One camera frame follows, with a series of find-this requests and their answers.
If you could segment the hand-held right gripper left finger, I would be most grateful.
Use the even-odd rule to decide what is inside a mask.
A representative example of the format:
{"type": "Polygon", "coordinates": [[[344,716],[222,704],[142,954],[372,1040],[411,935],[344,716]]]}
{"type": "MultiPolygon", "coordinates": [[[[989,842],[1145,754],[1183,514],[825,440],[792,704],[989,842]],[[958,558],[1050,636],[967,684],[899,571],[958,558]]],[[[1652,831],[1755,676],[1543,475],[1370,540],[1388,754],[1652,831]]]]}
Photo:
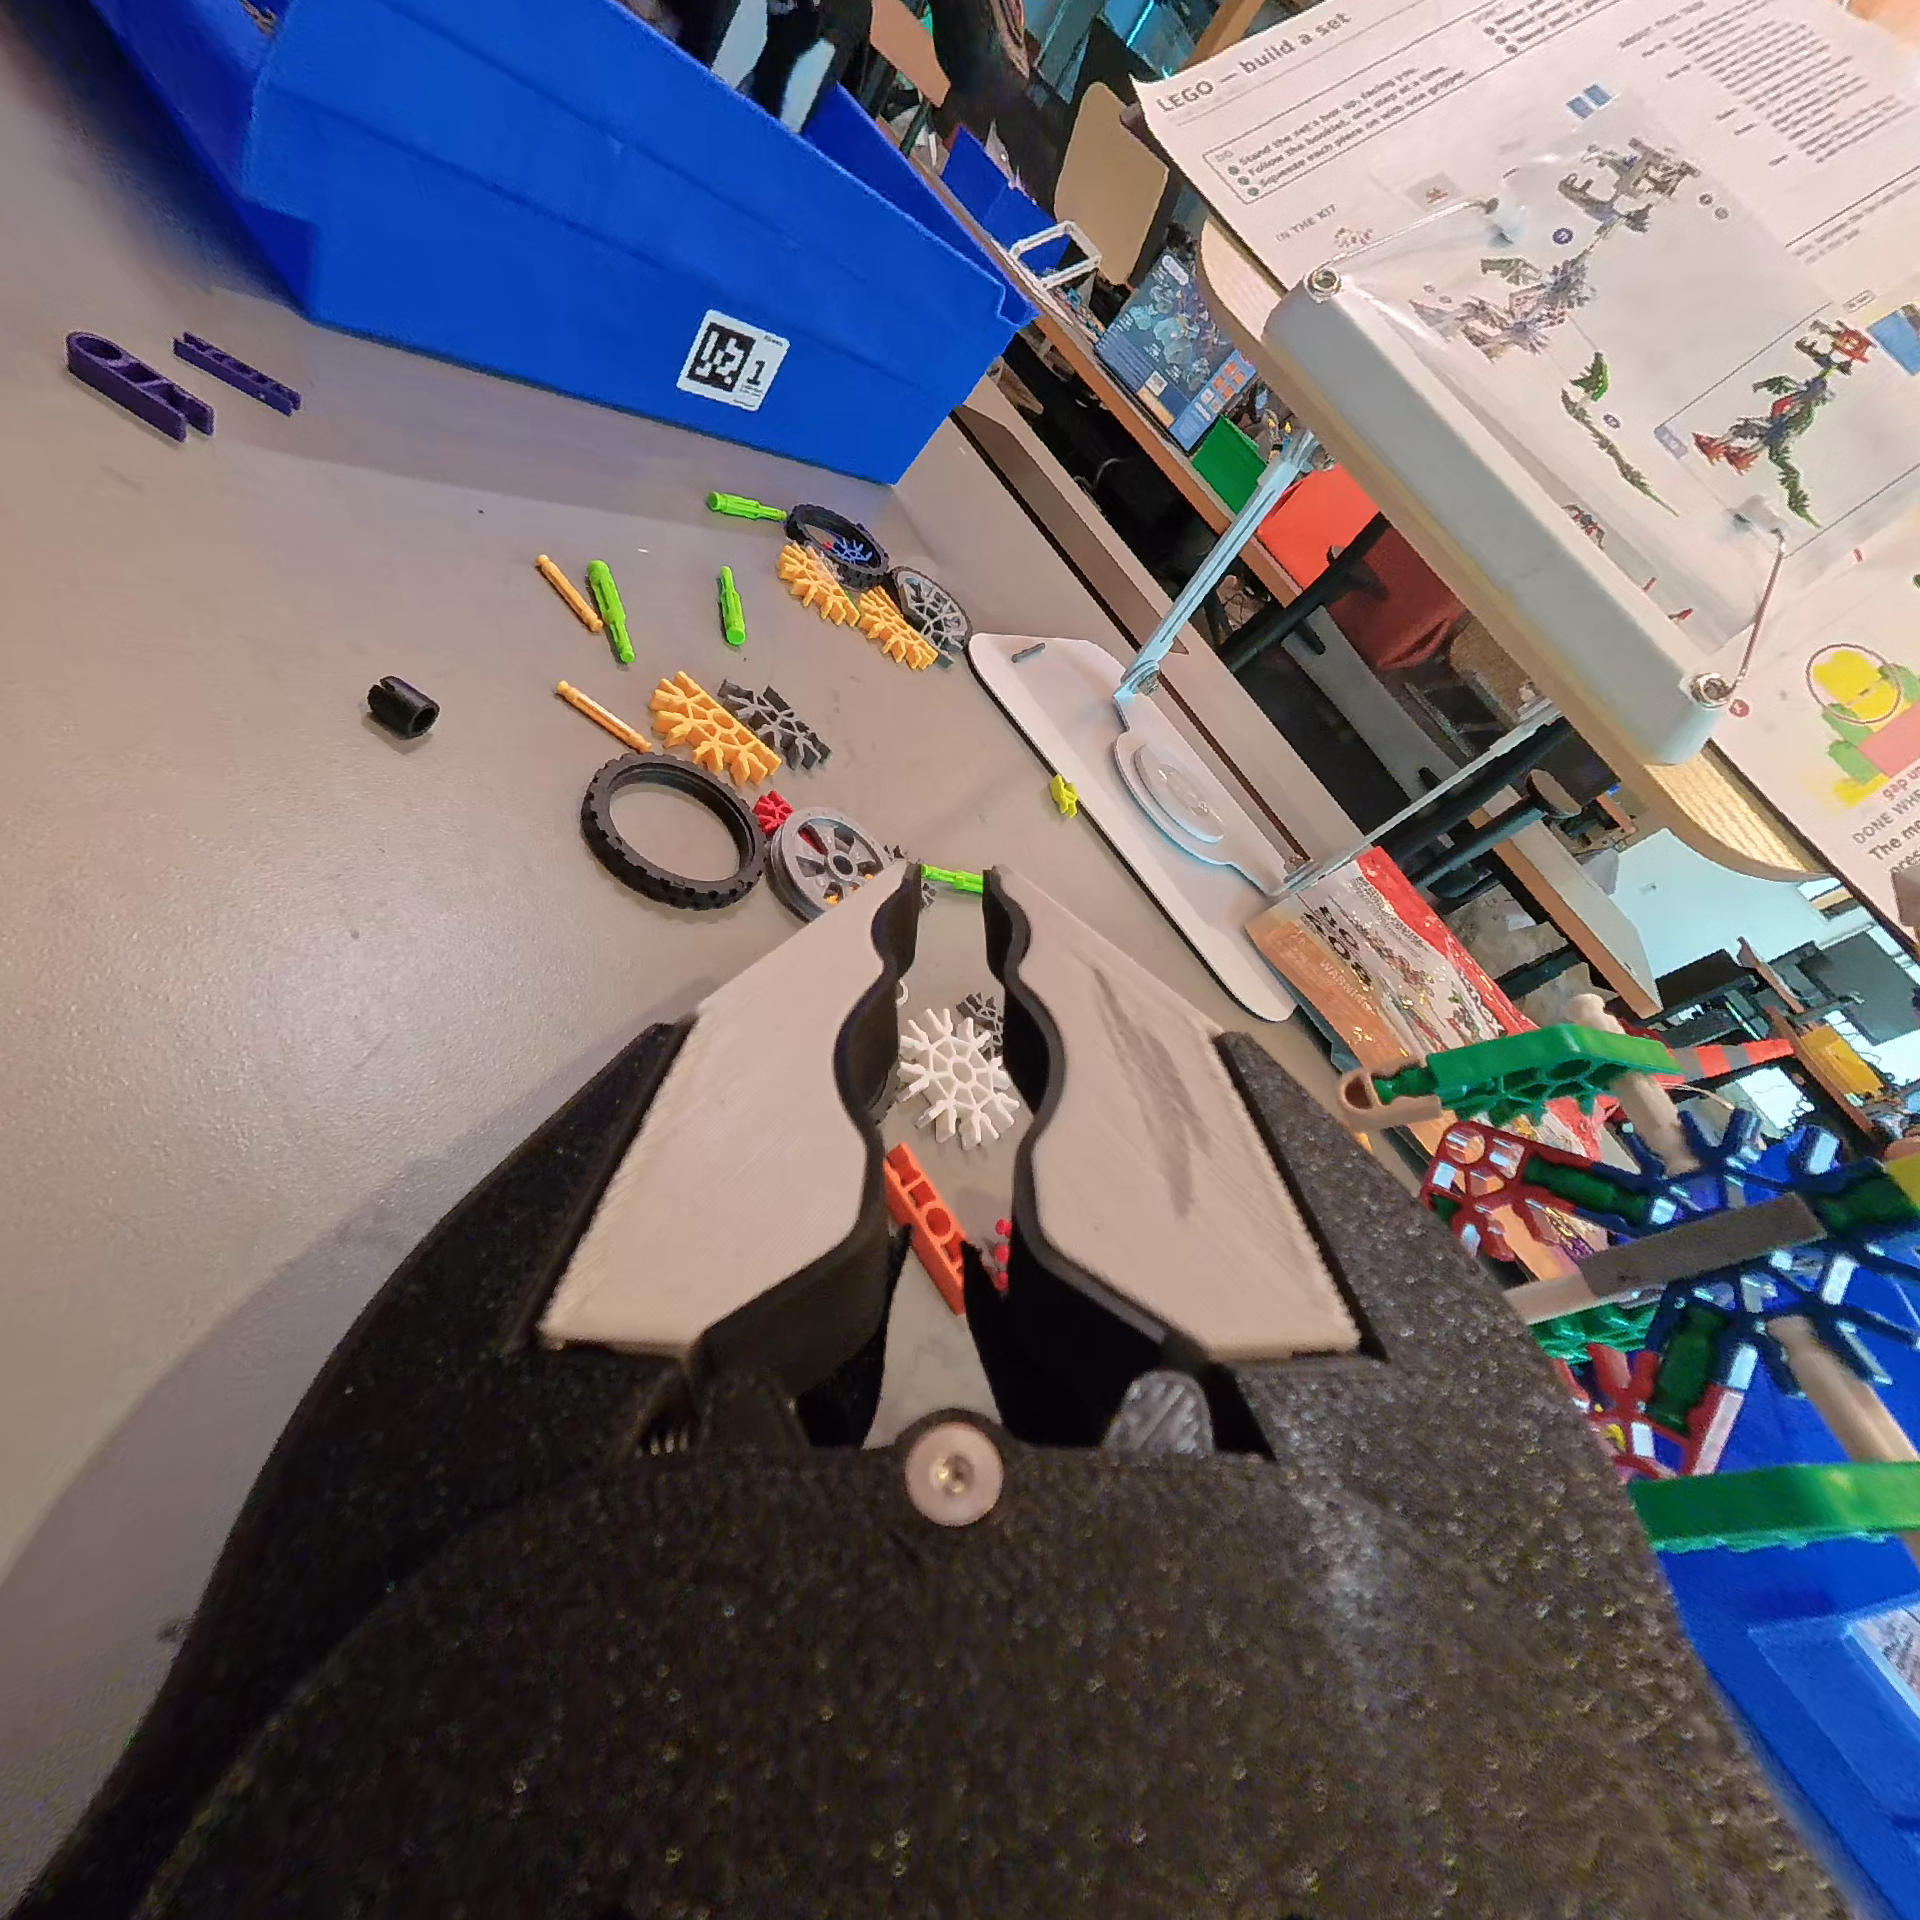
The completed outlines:
{"type": "Polygon", "coordinates": [[[882,1111],[910,957],[916,869],[882,869],[678,1020],[540,1311],[546,1349],[667,1362],[693,1398],[751,1373],[815,1440],[870,1440],[899,1296],[882,1111]]]}

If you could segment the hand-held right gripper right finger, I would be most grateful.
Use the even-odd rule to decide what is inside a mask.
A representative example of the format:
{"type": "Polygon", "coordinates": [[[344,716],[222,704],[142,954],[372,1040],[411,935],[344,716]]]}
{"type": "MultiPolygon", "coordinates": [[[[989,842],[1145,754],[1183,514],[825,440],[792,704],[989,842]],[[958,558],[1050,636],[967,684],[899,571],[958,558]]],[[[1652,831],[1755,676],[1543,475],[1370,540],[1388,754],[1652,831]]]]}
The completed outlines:
{"type": "Polygon", "coordinates": [[[1244,1367],[1353,1362],[1361,1318],[1229,1063],[1229,1028],[1018,869],[978,880],[1024,1098],[1007,1281],[967,1278],[993,1412],[1100,1447],[1145,1377],[1192,1433],[1272,1447],[1244,1367]]]}

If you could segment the colourful construction toy model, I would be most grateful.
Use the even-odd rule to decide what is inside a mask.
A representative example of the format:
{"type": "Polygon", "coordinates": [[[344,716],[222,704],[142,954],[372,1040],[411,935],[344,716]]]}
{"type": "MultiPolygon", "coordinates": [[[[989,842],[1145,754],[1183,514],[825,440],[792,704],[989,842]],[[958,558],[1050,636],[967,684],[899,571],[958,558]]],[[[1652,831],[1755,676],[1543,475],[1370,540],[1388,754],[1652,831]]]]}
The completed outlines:
{"type": "Polygon", "coordinates": [[[1523,1259],[1514,1227],[1590,1227],[1562,1281],[1506,1291],[1571,1407],[1627,1478],[1646,1538],[1903,1538],[1910,1433],[1886,1343],[1910,1349],[1910,1135],[1842,1158],[1802,1129],[1717,1135],[1669,1098],[1691,1063],[1611,1020],[1554,1020],[1347,1071],[1361,1135],[1447,1119],[1423,1208],[1468,1253],[1523,1259]]]}

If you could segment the blue bin with square tag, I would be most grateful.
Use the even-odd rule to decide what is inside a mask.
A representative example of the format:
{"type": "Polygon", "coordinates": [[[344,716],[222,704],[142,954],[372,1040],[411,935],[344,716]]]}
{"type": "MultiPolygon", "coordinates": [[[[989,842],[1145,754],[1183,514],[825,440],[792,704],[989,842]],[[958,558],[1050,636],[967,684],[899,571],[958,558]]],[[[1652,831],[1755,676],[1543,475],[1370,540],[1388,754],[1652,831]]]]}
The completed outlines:
{"type": "Polygon", "coordinates": [[[244,193],[319,321],[899,483],[1029,304],[825,97],[825,135],[632,9],[290,9],[244,193]]]}

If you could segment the orange flat connector piece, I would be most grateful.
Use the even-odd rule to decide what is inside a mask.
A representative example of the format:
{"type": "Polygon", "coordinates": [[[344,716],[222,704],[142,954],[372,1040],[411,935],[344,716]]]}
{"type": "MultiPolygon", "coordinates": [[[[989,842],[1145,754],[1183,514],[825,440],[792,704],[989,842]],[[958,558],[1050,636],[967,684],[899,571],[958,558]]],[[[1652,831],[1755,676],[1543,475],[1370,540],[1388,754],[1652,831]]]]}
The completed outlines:
{"type": "Polygon", "coordinates": [[[882,1158],[882,1208],[910,1235],[916,1267],[946,1296],[953,1318],[967,1318],[967,1235],[946,1211],[938,1185],[922,1180],[916,1150],[899,1140],[882,1158]]]}

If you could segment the white snowflake connector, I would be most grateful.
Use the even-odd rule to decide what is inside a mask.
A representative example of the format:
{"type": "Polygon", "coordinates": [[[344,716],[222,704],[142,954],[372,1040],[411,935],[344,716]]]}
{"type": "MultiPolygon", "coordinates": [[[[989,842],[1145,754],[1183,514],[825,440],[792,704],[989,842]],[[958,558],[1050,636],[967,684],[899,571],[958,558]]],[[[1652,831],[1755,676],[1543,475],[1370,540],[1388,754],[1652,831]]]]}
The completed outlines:
{"type": "Polygon", "coordinates": [[[916,1098],[933,1140],[989,1150],[1018,1129],[1024,1098],[993,1040],[971,1017],[922,1006],[899,1028],[899,1093],[916,1098]]]}

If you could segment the orange toy package bag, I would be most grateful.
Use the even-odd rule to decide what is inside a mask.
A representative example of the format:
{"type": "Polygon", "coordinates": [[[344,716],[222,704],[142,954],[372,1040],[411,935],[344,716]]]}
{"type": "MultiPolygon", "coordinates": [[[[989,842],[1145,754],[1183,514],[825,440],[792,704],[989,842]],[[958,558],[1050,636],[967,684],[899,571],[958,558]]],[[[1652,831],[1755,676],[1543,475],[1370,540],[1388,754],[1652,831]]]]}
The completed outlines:
{"type": "Polygon", "coordinates": [[[1255,913],[1250,937],[1370,1071],[1532,1028],[1388,845],[1255,913]]]}

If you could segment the grey wheel hub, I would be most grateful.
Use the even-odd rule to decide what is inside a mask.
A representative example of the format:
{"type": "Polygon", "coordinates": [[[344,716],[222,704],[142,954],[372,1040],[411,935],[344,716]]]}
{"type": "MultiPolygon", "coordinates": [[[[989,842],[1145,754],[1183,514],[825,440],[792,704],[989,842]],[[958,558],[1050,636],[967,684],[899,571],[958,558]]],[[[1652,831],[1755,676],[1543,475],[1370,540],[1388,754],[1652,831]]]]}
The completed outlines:
{"type": "Polygon", "coordinates": [[[815,926],[823,913],[854,899],[870,873],[882,873],[899,857],[882,842],[870,842],[848,809],[802,808],[780,819],[761,859],[769,859],[761,873],[769,873],[780,901],[815,926]]]}

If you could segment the dark grey fan connector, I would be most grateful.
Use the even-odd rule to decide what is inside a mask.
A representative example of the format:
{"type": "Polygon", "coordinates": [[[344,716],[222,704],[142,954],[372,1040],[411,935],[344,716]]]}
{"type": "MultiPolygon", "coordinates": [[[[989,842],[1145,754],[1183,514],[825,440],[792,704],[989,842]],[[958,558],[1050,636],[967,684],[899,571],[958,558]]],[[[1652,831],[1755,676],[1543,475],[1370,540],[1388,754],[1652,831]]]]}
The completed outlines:
{"type": "Polygon", "coordinates": [[[836,751],[823,730],[780,694],[780,684],[736,684],[714,694],[761,751],[780,751],[792,770],[823,770],[836,751]]]}

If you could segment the grey wheel with black tyre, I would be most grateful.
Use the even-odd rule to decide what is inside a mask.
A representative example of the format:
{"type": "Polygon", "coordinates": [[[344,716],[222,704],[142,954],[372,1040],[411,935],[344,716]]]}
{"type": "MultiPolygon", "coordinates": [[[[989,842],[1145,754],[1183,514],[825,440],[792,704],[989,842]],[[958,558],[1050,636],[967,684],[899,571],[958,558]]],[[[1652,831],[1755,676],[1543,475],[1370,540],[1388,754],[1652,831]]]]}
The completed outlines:
{"type": "Polygon", "coordinates": [[[891,566],[891,604],[938,654],[938,665],[967,659],[971,614],[922,566],[891,566]]]}

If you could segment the black tyre with blue connector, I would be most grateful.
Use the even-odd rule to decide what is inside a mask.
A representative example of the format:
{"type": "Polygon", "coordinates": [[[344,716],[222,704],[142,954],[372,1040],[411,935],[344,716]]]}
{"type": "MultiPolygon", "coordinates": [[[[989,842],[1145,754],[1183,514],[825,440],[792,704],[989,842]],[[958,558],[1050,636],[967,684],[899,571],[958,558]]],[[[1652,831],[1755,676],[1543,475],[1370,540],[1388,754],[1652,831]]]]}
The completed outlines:
{"type": "Polygon", "coordinates": [[[891,578],[891,554],[882,554],[882,540],[859,519],[841,519],[825,503],[792,503],[786,514],[786,540],[806,549],[806,554],[823,554],[848,594],[891,578]]]}

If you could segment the blue toy box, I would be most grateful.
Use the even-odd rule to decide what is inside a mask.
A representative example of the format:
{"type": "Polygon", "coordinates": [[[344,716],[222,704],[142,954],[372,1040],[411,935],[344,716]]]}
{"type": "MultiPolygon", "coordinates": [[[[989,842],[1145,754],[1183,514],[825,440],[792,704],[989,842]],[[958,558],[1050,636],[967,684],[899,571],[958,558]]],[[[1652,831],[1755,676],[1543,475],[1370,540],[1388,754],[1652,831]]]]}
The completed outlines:
{"type": "Polygon", "coordinates": [[[1255,366],[1215,316],[1197,246],[1165,246],[1092,341],[1100,369],[1192,454],[1244,407],[1255,366]]]}

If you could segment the purple flat bar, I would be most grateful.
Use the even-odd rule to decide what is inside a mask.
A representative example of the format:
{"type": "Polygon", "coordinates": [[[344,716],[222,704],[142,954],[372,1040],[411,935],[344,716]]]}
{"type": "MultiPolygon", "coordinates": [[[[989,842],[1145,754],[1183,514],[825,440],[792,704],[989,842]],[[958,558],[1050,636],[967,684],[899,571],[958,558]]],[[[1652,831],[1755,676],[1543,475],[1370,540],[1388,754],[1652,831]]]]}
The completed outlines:
{"type": "Polygon", "coordinates": [[[293,392],[293,385],[279,385],[276,369],[259,369],[259,366],[244,366],[244,355],[232,355],[232,352],[187,337],[187,326],[175,337],[175,355],[182,355],[187,369],[210,369],[220,385],[232,385],[232,392],[244,392],[244,401],[290,412],[290,423],[299,412],[299,392],[293,392]]]}

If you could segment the building manual booklet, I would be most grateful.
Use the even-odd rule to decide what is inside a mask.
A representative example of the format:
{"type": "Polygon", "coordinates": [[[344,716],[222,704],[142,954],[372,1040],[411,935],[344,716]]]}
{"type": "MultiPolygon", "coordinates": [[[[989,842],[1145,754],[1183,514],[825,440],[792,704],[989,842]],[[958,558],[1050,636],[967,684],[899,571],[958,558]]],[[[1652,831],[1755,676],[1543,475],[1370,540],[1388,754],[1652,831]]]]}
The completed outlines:
{"type": "Polygon", "coordinates": [[[1696,645],[1910,540],[1910,369],[1646,113],[1333,258],[1392,352],[1696,645]]]}

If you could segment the purple flat piece with holes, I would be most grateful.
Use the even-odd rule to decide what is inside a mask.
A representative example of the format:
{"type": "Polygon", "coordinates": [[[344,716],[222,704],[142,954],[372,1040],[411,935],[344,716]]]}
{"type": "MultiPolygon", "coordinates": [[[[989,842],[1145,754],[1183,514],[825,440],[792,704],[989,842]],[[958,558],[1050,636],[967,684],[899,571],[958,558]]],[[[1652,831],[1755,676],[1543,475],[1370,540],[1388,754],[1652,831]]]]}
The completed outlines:
{"type": "Polygon", "coordinates": [[[161,425],[167,440],[220,436],[210,401],[152,369],[145,355],[116,352],[115,337],[72,326],[64,337],[72,376],[127,407],[134,423],[161,425]]]}

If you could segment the instruction sheet board on stand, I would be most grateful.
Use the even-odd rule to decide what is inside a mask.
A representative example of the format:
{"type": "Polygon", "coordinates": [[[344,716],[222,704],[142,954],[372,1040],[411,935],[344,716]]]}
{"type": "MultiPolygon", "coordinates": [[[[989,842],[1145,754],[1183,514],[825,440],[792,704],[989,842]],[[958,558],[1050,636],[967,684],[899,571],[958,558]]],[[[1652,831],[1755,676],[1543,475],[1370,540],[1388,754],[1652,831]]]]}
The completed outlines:
{"type": "MultiPolygon", "coordinates": [[[[1310,9],[1145,93],[1165,152],[1286,291],[1627,113],[1691,149],[1910,369],[1910,9],[1310,9]]],[[[1767,578],[1721,645],[1675,636],[1717,704],[1708,751],[1822,873],[1903,917],[1910,540],[1809,594],[1767,578]]]]}

